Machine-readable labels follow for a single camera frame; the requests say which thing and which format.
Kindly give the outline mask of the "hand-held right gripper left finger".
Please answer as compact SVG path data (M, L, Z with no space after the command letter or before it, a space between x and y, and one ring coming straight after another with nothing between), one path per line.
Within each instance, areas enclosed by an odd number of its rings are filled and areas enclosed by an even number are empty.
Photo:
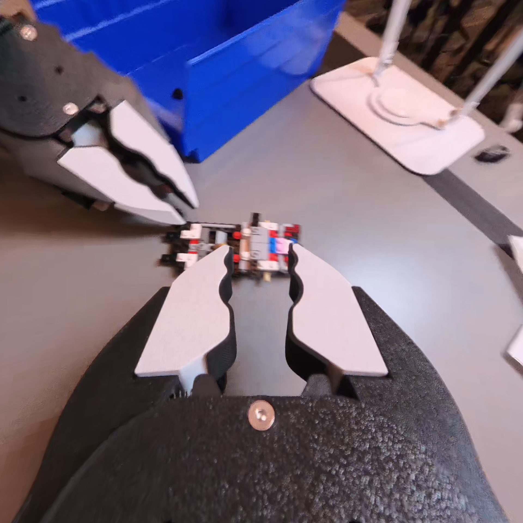
M237 355L233 250L223 245L172 283L135 367L139 378L176 376L186 394L223 394Z

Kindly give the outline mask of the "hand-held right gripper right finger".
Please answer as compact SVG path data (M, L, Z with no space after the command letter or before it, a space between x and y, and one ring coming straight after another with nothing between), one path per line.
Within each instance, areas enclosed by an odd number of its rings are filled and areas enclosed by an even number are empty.
M389 369L344 276L294 244L289 251L286 362L304 381L326 376L333 393L354 396L349 377L385 378Z

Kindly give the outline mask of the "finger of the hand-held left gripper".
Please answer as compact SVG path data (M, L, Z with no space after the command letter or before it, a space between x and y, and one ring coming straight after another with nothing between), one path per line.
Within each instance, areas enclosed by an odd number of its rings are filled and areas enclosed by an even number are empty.
M73 147L57 162L99 191L120 211L166 226L186 222L172 205L160 200L148 186L129 177L116 157L103 147Z
M191 208L199 207L193 182L175 147L127 101L110 110L109 129L112 137L124 148L149 160L155 170L182 194Z

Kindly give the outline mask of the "brick car model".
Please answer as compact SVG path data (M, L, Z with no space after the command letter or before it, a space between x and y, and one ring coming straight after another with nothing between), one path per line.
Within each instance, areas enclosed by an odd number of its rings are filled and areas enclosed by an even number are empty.
M300 242L302 226L277 223L252 213L242 223L188 222L168 231L163 242L168 252L159 266L179 275L222 246L232 249L233 277L271 281L271 275L288 274L289 246Z

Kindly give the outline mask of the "large blue plastic bin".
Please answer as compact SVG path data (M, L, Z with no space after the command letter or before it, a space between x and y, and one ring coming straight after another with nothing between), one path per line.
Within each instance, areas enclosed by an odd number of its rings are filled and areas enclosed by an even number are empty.
M345 1L31 1L77 49L131 78L201 162L319 68Z

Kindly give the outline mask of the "white book stand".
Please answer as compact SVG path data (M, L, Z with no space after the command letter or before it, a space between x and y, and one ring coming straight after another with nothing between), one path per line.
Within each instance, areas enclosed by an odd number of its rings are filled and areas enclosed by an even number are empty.
M481 143L470 117L522 54L522 31L454 107L393 65L410 1L393 1L378 57L366 57L311 80L311 90L407 170L435 175Z

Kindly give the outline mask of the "small black brick piece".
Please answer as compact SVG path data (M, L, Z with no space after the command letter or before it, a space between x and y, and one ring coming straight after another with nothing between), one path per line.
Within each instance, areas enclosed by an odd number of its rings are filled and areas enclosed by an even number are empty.
M504 145L492 145L474 156L474 160L483 164L498 164L510 157L510 150Z

